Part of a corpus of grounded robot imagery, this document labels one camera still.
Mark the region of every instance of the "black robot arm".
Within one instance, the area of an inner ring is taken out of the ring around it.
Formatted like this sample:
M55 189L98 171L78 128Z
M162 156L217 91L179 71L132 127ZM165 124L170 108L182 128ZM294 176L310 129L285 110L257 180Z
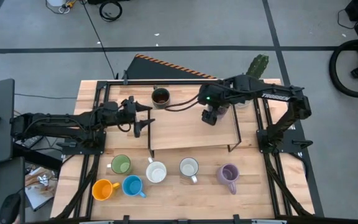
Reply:
M141 129L154 119L137 121L136 112L151 109L135 102L134 97L130 96L120 106L116 102L107 102L79 115L26 113L11 119L11 135L16 140L34 136L68 138L81 147L92 149L104 144L100 133L108 126L133 124L134 135L138 138Z
M276 124L267 128L270 142L282 138L283 132L296 120L306 119L311 115L309 100L303 95L302 88L268 84L248 75L238 75L200 87L198 102L212 107L211 111L203 111L202 120L215 125L219 107L227 108L255 98L288 102L287 112Z

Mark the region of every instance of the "wooden board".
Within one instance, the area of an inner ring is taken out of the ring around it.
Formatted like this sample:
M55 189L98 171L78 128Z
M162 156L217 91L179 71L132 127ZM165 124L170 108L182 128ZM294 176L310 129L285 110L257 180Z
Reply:
M280 80L266 82L280 84ZM76 114L91 109L95 87L96 81L81 82ZM287 106L277 101L269 103L273 122L276 122L287 110ZM125 177L112 172L107 168L107 164L114 156L125 154L133 162L132 173L139 175L144 181L147 198L128 197L122 190L118 190L117 194L107 201L94 200L92 220L122 220L123 215L130 215L132 220L232 219L233 214L239 214L241 218L273 218L264 160L258 152L255 138L257 122L254 106L251 104L236 110L242 136L242 142L237 149L230 153L224 146L158 151L155 153L155 160L163 162L168 170L166 179L159 184L152 184L145 177L149 157L147 142L121 132L108 132L111 142L101 156L98 179L122 182ZM200 164L197 184L192 184L179 173L179 163L184 157L194 157ZM62 167L51 217L63 210L78 188L82 160L83 156L75 156ZM281 160L288 188L302 206L313 213L302 163L286 154L281 156ZM231 195L227 187L218 184L215 178L218 167L227 162L234 163L240 170L237 195ZM278 187L276 191L283 214L281 192ZM87 196L86 192L81 206L82 215L85 214Z
M200 89L200 85L164 85L159 87L166 88L170 92L171 104L182 103L192 99ZM151 99L153 90L153 85L120 85L112 86L109 92L109 100L121 102L128 96L133 95L140 104L154 108L150 112L150 118L155 119L150 125L151 149L218 146L238 143L234 114L231 107L226 113L227 116L223 116L216 122L216 125L211 126L201 120L201 114L206 109L206 106L200 104L181 112L157 110L153 106ZM142 113L141 118L147 118L146 113ZM127 136L133 135L132 132L126 134Z

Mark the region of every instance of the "orange and black striped board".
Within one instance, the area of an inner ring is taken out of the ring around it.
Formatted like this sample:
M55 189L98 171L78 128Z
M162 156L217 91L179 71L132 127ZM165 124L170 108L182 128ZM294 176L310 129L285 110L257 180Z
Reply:
M130 79L164 78L215 78L180 65L164 62L146 55L137 54L127 70Z

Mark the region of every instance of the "gray floor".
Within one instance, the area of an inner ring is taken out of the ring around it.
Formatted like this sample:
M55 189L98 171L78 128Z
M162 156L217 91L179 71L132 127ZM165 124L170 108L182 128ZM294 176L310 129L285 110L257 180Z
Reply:
M353 30L336 24L336 13L349 1L268 0L280 45L334 46L356 39ZM122 6L122 17L113 23L102 21L96 6L86 6L105 47L273 45L262 1L131 0ZM345 14L341 20L351 25ZM0 49L100 47L98 41L78 3L65 15L50 12L43 0L5 0L1 7ZM122 74L136 53L219 78L246 71L253 57L263 53L270 55L264 77L282 78L274 51L108 52L107 56L114 71ZM310 156L324 214L358 218L358 99L333 88L328 77L330 55L283 53L291 83L304 86L310 98L313 115L302 124L306 137L314 141ZM346 52L337 65L343 82L358 90L358 80L348 77L358 65L358 55ZM112 74L103 53L0 54L3 78L14 78L18 93L76 96L80 80L110 79ZM74 100L15 97L21 112L72 113L74 106ZM51 206L37 212L28 208L27 221L46 219Z

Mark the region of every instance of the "computer mouse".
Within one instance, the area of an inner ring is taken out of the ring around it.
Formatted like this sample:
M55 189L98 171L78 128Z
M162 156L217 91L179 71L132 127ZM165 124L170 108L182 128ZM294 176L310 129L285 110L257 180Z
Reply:
M2 224L11 224L15 221L19 214L20 207L20 194L8 195L2 203L0 209L0 222Z

